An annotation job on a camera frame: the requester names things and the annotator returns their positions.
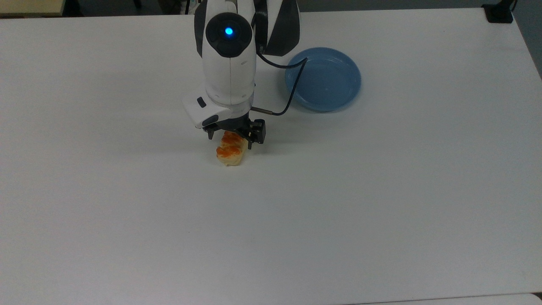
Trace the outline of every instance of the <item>cable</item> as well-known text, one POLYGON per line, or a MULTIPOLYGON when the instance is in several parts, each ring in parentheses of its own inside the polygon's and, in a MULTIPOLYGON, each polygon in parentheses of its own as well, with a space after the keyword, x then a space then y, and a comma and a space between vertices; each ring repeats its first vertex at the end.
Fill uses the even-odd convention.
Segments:
POLYGON ((512 8, 510 9, 510 11, 514 11, 515 5, 516 5, 516 4, 518 4, 518 0, 515 0, 515 1, 514 1, 514 5, 513 5, 512 8))
POLYGON ((251 109, 251 110, 254 110, 254 111, 257 111, 257 112, 262 112, 262 113, 272 115, 272 116, 282 116, 283 114, 286 113, 286 111, 290 107, 290 104, 292 103, 292 99, 294 98, 295 88, 297 88, 297 86, 298 86, 299 78, 301 77, 301 73, 303 72, 303 69, 305 68, 305 64, 307 63, 308 58, 304 58, 300 62, 295 63, 293 65, 283 66, 283 65, 279 65, 278 63, 274 63, 272 61, 269 61, 267 58, 263 57, 263 55, 258 50, 256 51, 256 54, 258 54, 258 56, 263 61, 265 61, 266 63, 270 64, 271 66, 273 66, 275 68, 292 69, 292 68, 296 68, 296 67, 301 66, 301 68, 299 68, 298 76, 295 79, 294 86, 292 87, 292 92, 290 93, 290 98, 288 99, 288 103, 286 104, 286 107, 284 108, 284 110, 282 110, 281 112, 272 112, 272 111, 269 111, 269 110, 264 110, 264 109, 260 109, 260 108, 256 108, 256 107, 252 107, 252 109, 251 109))

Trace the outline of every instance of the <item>food item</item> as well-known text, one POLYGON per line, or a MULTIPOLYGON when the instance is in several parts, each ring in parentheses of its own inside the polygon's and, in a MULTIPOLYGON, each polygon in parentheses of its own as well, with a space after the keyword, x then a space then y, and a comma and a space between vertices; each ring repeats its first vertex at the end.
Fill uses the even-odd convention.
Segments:
POLYGON ((216 158, 228 165, 238 165, 248 148, 248 141, 235 132, 225 131, 220 146, 216 148, 216 158))

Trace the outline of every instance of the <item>black clamp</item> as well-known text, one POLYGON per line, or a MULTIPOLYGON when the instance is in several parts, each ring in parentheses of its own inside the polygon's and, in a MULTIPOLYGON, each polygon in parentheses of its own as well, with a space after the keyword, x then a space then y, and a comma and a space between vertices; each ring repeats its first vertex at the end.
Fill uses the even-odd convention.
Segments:
POLYGON ((248 113, 242 117, 227 119, 220 122, 209 124, 203 127, 207 132, 209 139, 212 139, 215 131, 228 130, 235 132, 248 141, 248 149, 252 149, 252 143, 263 144, 266 137, 266 122, 263 119, 251 121, 248 113))

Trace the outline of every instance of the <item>black button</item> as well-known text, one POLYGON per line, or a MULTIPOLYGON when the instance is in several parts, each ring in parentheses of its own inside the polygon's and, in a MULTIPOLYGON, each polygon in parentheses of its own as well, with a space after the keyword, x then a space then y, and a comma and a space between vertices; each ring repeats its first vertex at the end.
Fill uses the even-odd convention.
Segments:
POLYGON ((218 33, 216 27, 209 28, 207 31, 207 39, 209 42, 215 42, 218 39, 218 33))
POLYGON ((207 106, 207 104, 205 103, 205 101, 202 99, 202 97, 198 97, 198 104, 201 108, 204 108, 205 106, 207 106))
POLYGON ((228 42, 220 42, 218 46, 216 46, 217 50, 220 52, 221 55, 226 57, 236 57, 239 56, 241 51, 243 51, 241 44, 237 41, 228 41, 228 42))
POLYGON ((243 42, 250 42, 250 39, 252 38, 251 32, 250 28, 243 28, 241 31, 241 40, 243 42))
POLYGON ((209 117, 209 118, 205 119, 205 121, 203 121, 202 125, 207 126, 207 125, 212 124, 212 123, 214 123, 216 121, 218 121, 218 115, 214 115, 212 117, 209 117))

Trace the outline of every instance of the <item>black cable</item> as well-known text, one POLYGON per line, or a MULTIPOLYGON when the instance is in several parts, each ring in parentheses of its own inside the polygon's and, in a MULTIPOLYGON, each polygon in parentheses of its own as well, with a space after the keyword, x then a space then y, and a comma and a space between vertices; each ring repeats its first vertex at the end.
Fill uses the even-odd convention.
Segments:
POLYGON ((515 0, 515 1, 514 1, 514 5, 513 5, 512 8, 510 9, 510 11, 514 11, 515 5, 516 5, 516 4, 518 4, 518 0, 515 0))
POLYGON ((275 67, 275 68, 281 68, 281 69, 291 69, 291 68, 299 67, 299 66, 303 63, 303 61, 307 61, 307 59, 305 58, 305 59, 301 60, 300 62, 295 63, 295 64, 293 64, 293 65, 283 66, 283 65, 279 65, 278 63, 274 63, 274 62, 268 60, 267 58, 263 57, 262 53, 260 53, 260 51, 258 51, 258 50, 256 50, 256 54, 258 54, 258 56, 259 56, 263 61, 265 61, 266 63, 272 65, 272 66, 275 67))
POLYGON ((283 65, 279 65, 278 63, 274 63, 272 61, 269 61, 267 58, 263 57, 263 55, 258 50, 256 51, 256 54, 258 54, 258 56, 263 61, 265 61, 266 63, 268 63, 268 64, 270 64, 270 65, 272 65, 273 67, 276 67, 276 68, 292 69, 292 68, 296 68, 296 67, 301 66, 301 68, 299 68, 298 76, 295 79, 294 86, 292 87, 292 92, 290 93, 290 98, 288 99, 288 103, 286 104, 286 107, 281 112, 271 112, 272 116, 282 116, 283 114, 286 113, 286 111, 290 107, 290 104, 292 103, 292 99, 294 98, 295 88, 298 86, 299 78, 301 77, 301 73, 303 72, 303 69, 305 68, 305 64, 307 63, 308 58, 304 58, 300 62, 295 63, 293 65, 283 66, 283 65))

